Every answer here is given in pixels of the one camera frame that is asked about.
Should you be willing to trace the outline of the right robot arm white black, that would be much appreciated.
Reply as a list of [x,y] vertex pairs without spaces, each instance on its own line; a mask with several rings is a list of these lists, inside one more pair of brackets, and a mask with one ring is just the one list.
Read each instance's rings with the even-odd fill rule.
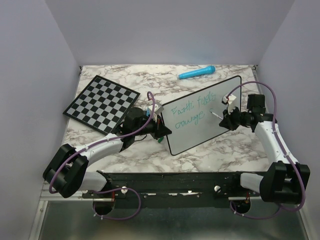
[[235,131],[239,126],[251,128],[263,146],[270,167],[264,175],[241,173],[240,178],[230,183],[230,191],[241,196],[249,189],[259,193],[265,202],[301,204],[310,177],[309,167],[290,155],[278,124],[273,123],[273,114],[266,112],[263,94],[250,94],[246,111],[239,110],[236,99],[232,94],[222,98],[226,109],[222,112],[223,119],[219,126],[230,131]]

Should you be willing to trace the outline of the green whiteboard marker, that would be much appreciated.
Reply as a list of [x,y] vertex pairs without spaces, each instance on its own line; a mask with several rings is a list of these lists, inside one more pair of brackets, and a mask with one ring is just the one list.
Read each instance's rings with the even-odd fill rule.
[[220,120],[223,120],[223,118],[222,118],[221,116],[219,116],[217,113],[215,113],[215,112],[213,112],[213,111],[211,111],[211,113],[212,113],[215,117],[219,118]]

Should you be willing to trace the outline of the green marker cap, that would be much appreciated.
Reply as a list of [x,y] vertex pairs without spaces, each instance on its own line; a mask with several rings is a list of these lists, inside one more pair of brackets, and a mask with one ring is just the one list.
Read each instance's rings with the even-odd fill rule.
[[161,143],[161,142],[163,141],[163,139],[164,139],[164,138],[163,138],[163,137],[161,137],[161,138],[159,138],[159,139],[158,139],[158,141],[157,141],[157,142],[158,142],[158,143]]

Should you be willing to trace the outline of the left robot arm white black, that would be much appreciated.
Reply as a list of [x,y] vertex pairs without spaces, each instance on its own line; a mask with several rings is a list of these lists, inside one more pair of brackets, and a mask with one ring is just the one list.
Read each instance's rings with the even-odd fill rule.
[[88,172],[93,163],[128,149],[137,136],[151,135],[158,140],[172,131],[164,126],[162,106],[149,106],[146,111],[131,108],[122,124],[100,140],[73,147],[62,145],[43,172],[43,179],[49,184],[51,194],[59,193],[63,198],[71,197],[77,191],[92,190],[99,197],[110,194],[111,185],[102,173]]

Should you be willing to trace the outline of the white whiteboard black frame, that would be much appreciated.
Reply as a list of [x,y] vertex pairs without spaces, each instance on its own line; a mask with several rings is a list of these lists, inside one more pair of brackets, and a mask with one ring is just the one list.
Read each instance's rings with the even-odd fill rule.
[[212,84],[163,104],[163,124],[172,131],[166,136],[168,150],[176,156],[205,143],[228,130],[220,127],[221,119],[211,112],[223,116],[227,108],[222,98],[242,84],[239,75]]

